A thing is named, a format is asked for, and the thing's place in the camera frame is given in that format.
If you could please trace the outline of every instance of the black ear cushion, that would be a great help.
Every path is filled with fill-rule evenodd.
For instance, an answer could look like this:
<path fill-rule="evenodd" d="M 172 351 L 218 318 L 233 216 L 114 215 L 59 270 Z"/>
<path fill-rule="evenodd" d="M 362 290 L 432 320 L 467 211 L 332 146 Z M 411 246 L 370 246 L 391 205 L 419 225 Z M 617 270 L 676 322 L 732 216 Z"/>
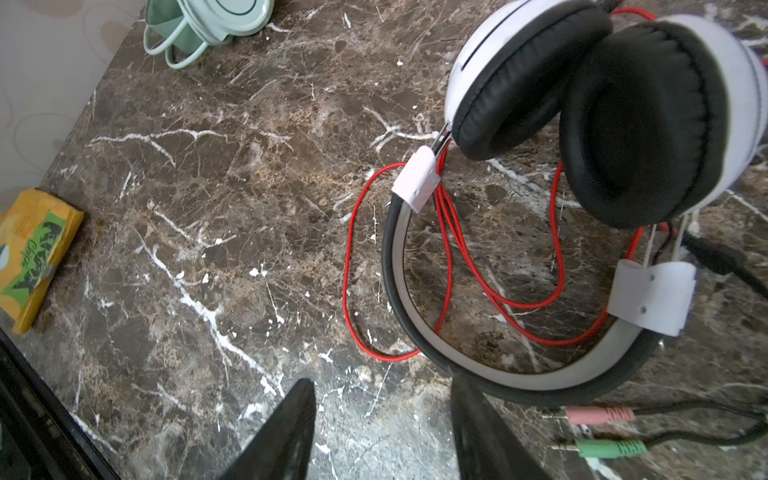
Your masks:
<path fill-rule="evenodd" d="M 612 28 L 594 2 L 572 0 L 512 37 L 472 82 L 454 115 L 453 137 L 464 155 L 487 160 L 547 124 L 560 110 L 579 60 Z"/>
<path fill-rule="evenodd" d="M 574 195 L 616 228 L 668 220 L 702 200 L 720 177 L 726 141 L 717 62 L 671 23 L 630 27 L 595 46 L 560 117 Z"/>

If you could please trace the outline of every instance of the brown marble countertop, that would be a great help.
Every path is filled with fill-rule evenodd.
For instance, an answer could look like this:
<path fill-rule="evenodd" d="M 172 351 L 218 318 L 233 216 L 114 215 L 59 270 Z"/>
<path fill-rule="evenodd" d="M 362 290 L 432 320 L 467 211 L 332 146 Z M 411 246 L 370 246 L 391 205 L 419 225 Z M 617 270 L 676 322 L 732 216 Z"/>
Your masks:
<path fill-rule="evenodd" d="M 144 23 L 134 25 L 42 184 L 87 216 L 34 329 L 15 337 L 123 478 L 216 478 L 301 377 L 316 383 L 321 405 L 322 448 L 310 478 L 458 478 L 449 379 L 423 356 L 395 365 L 364 356 L 343 322 L 341 276 L 349 212 L 366 178 L 442 126 L 453 59 L 503 3 L 277 2 L 261 33 L 212 49 L 181 72 L 146 56 Z M 764 2 L 633 5 L 709 15 L 768 53 Z M 470 163 L 452 150 L 445 175 L 478 265 L 497 266 L 491 280 L 523 301 L 556 283 L 546 191 L 557 135 L 553 123 L 492 162 Z M 694 218 L 701 235 L 745 250 L 764 280 L 766 166 L 764 154 L 757 157 Z M 387 352 L 409 348 L 380 277 L 393 178 L 385 174 L 361 209 L 350 287 L 361 330 Z M 426 210 L 412 222 L 406 267 L 419 308 L 436 315 L 445 260 L 435 214 Z M 591 323 L 630 237 L 577 207 L 563 209 L 560 235 L 565 292 L 525 317 L 543 336 Z M 454 346 L 519 372 L 554 369 L 584 353 L 523 342 L 455 258 L 442 333 Z M 738 279 L 701 272 L 684 334 L 600 401 L 764 399 L 767 314 L 768 303 Z M 767 440 L 728 451 L 672 442 L 640 458 L 588 465 L 548 449 L 572 438 L 567 425 L 492 402 L 553 478 L 768 475 Z M 673 427 L 746 424 L 698 412 L 601 431 L 632 437 Z"/>

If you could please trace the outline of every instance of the yellow package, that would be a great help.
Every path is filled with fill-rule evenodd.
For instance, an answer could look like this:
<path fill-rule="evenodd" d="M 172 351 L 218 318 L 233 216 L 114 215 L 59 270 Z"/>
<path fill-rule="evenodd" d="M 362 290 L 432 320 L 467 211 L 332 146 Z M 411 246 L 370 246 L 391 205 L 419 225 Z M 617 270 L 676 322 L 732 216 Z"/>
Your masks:
<path fill-rule="evenodd" d="M 31 188 L 18 195 L 0 223 L 0 307 L 29 330 L 56 267 L 72 243 L 83 213 Z"/>

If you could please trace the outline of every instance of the red cord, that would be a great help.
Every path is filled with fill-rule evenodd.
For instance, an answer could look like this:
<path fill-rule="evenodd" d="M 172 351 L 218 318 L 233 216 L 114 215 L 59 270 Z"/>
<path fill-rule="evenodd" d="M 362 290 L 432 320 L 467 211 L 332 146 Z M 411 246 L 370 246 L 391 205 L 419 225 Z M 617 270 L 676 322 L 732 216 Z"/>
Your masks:
<path fill-rule="evenodd" d="M 656 15 L 650 13 L 648 10 L 645 10 L 643 8 L 638 7 L 621 7 L 613 10 L 611 12 L 611 15 L 617 15 L 620 13 L 634 13 L 635 15 L 639 15 L 646 20 L 656 20 Z"/>
<path fill-rule="evenodd" d="M 443 167 L 445 166 L 445 158 L 447 153 L 448 153 L 448 148 L 446 146 L 446 148 L 443 149 L 442 153 L 440 154 L 437 160 L 438 174 L 442 174 Z M 357 217 L 357 211 L 360 207 L 360 204 L 362 203 L 362 199 L 365 197 L 373 181 L 380 174 L 388 170 L 391 170 L 393 168 L 403 167 L 403 166 L 405 166 L 405 163 L 403 162 L 387 165 L 386 167 L 382 168 L 381 170 L 377 171 L 374 175 L 372 175 L 366 182 L 365 186 L 362 189 L 362 192 L 360 193 L 360 196 L 357 199 L 357 202 L 355 203 L 355 207 L 353 208 L 353 211 L 352 211 L 352 216 L 349 219 L 349 233 L 347 235 L 346 262 L 344 264 L 342 307 L 343 307 L 344 320 L 346 321 L 346 325 L 349 328 L 350 333 L 352 333 L 352 337 L 354 338 L 355 343 L 357 343 L 360 349 L 362 349 L 365 353 L 368 353 L 373 358 L 382 360 L 384 362 L 400 362 L 402 360 L 409 359 L 415 355 L 418 355 L 419 351 L 413 350 L 412 352 L 405 353 L 403 355 L 398 355 L 398 356 L 384 355 L 382 353 L 378 353 L 370 349 L 368 346 L 365 345 L 365 343 L 362 342 L 359 335 L 355 331 L 355 327 L 352 324 L 352 319 L 349 316 L 349 311 L 347 308 L 347 287 L 349 285 L 349 265 L 352 258 L 353 228 L 355 224 L 355 219 Z M 522 328 L 517 322 L 515 322 L 515 320 L 507 313 L 506 309 L 500 304 L 500 303 L 504 303 L 506 305 L 513 306 L 516 308 L 522 308 L 522 309 L 536 309 L 541 306 L 547 306 L 553 303 L 560 296 L 560 293 L 563 290 L 563 286 L 565 285 L 565 271 L 564 271 L 564 261 L 563 261 L 561 246 L 560 246 L 560 240 L 558 239 L 558 226 L 557 226 L 557 218 L 556 218 L 557 205 L 555 202 L 555 199 L 557 198 L 558 182 L 560 180 L 561 173 L 562 173 L 562 164 L 559 164 L 558 169 L 554 175 L 554 181 L 552 182 L 551 196 L 549 201 L 549 221 L 550 221 L 550 228 L 552 232 L 552 243 L 554 244 L 555 258 L 557 259 L 557 262 L 558 262 L 558 286 L 555 288 L 554 292 L 546 300 L 542 300 L 541 302 L 536 302 L 536 303 L 518 303 L 518 302 L 513 302 L 511 300 L 508 300 L 503 296 L 501 296 L 498 292 L 493 290 L 485 282 L 485 280 L 482 278 L 482 275 L 478 271 L 477 266 L 472 261 L 472 256 L 470 255 L 469 250 L 467 248 L 466 242 L 464 240 L 464 233 L 462 231 L 461 225 L 458 220 L 458 213 L 456 212 L 453 202 L 451 201 L 451 197 L 448 195 L 448 192 L 445 191 L 445 188 L 443 187 L 442 183 L 440 183 L 437 186 L 437 188 L 435 189 L 435 209 L 437 210 L 438 222 L 440 224 L 440 230 L 442 232 L 443 246 L 445 247 L 445 255 L 448 261 L 448 286 L 445 289 L 445 299 L 443 301 L 442 311 L 440 313 L 440 317 L 438 318 L 438 322 L 435 325 L 436 332 L 440 330 L 440 327 L 445 322 L 445 315 L 448 312 L 448 307 L 451 301 L 451 288 L 453 283 L 453 264 L 452 264 L 452 257 L 451 257 L 451 247 L 448 239 L 448 231 L 445 228 L 445 224 L 448 224 L 448 228 L 449 230 L 451 230 L 451 234 L 455 238 L 456 243 L 458 244 L 458 248 L 461 251 L 462 256 L 464 257 L 464 260 L 466 261 L 472 273 L 475 274 L 475 278 L 480 283 L 480 287 L 483 289 L 485 294 L 491 300 L 493 305 L 517 331 L 519 331 L 522 335 L 526 336 L 530 340 L 533 340 L 537 343 L 540 343 L 542 345 L 547 345 L 547 346 L 576 345 L 578 343 L 583 342 L 590 336 L 594 335 L 594 333 L 597 332 L 598 329 L 600 329 L 600 327 L 605 323 L 605 320 L 607 319 L 607 310 L 603 308 L 603 311 L 600 313 L 597 319 L 581 335 L 576 336 L 572 339 L 563 339 L 563 340 L 542 339 L 530 333 L 529 331 L 525 330 L 524 328 Z M 637 247 L 640 244 L 642 235 L 643 235 L 642 228 L 640 228 L 634 233 L 634 236 L 632 237 L 631 245 L 627 250 L 627 258 L 632 258 L 634 254 L 637 252 Z"/>

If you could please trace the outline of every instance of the ear cup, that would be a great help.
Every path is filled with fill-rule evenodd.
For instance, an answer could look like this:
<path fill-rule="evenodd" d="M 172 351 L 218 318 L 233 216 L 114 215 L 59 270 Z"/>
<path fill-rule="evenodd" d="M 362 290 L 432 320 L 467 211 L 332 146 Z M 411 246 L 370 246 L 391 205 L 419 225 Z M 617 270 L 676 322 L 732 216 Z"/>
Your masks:
<path fill-rule="evenodd" d="M 714 57 L 681 25 L 627 28 L 574 74 L 560 118 L 568 183 L 601 222 L 634 229 L 668 220 L 717 184 L 727 93 Z"/>
<path fill-rule="evenodd" d="M 530 138 L 560 110 L 568 80 L 586 52 L 612 31 L 589 0 L 557 5 L 512 37 L 483 68 L 454 116 L 456 144 L 487 160 Z"/>

